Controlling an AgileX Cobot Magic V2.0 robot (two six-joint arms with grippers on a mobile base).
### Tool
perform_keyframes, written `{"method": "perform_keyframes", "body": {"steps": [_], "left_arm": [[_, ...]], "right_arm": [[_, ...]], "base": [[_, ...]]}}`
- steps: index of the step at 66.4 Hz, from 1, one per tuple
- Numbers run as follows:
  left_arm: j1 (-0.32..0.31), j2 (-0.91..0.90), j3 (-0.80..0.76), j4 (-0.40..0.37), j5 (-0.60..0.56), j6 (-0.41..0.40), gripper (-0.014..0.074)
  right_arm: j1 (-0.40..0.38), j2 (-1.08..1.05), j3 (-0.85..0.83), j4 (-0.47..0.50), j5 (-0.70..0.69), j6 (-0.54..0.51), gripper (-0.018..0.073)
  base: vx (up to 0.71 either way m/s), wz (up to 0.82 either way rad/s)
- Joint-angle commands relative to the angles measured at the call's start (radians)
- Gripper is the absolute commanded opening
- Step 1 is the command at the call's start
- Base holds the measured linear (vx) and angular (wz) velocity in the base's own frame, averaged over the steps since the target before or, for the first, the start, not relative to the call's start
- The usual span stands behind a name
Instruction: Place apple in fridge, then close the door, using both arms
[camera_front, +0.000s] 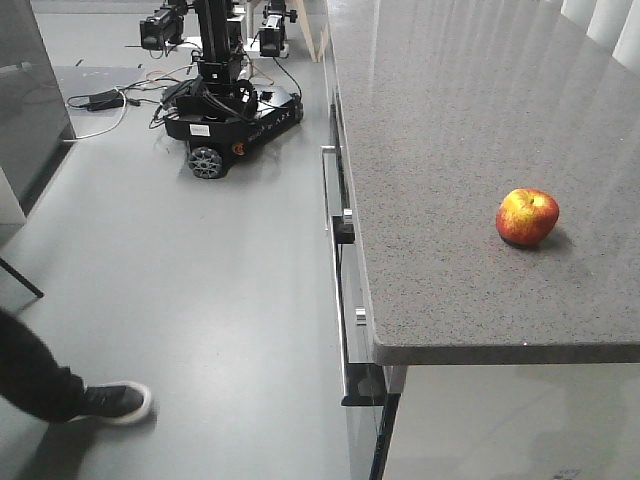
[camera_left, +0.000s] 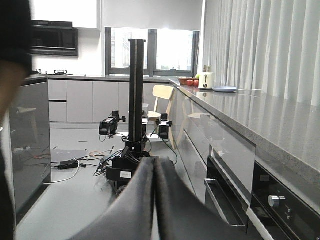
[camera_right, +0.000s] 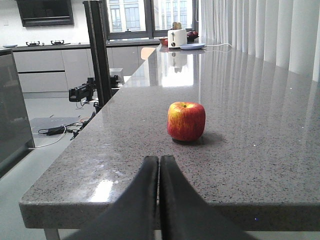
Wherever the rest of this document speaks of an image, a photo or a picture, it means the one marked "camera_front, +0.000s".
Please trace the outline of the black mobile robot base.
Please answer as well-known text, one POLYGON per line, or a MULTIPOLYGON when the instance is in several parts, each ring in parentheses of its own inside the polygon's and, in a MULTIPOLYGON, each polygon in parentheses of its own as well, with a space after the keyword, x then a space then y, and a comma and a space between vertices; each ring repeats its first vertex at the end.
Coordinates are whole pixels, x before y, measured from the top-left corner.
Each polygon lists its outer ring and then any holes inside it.
POLYGON ((279 86, 241 79, 227 95, 200 79, 167 88, 161 99, 169 137, 186 143, 186 163, 201 179, 217 179, 229 164, 279 135, 304 115, 301 96, 279 86))

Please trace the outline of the black idle robot arm right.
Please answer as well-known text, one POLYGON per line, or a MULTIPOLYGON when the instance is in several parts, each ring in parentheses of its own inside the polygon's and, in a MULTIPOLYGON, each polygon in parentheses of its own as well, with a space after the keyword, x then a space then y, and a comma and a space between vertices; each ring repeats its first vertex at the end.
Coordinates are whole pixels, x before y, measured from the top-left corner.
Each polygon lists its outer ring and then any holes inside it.
POLYGON ((288 56, 285 21, 297 21, 297 11, 288 9, 284 0, 271 0, 263 8, 263 23, 258 31, 260 55, 270 58, 288 56))

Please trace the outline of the black idle robot arm left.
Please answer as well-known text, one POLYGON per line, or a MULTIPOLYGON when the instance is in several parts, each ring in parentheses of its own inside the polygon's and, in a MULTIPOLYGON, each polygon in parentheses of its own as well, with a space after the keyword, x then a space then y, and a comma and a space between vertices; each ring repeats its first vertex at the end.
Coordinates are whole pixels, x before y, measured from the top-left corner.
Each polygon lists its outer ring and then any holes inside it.
POLYGON ((188 11, 185 0, 164 1, 152 15, 139 22, 140 46, 147 51, 167 52, 170 47, 180 45, 188 11))

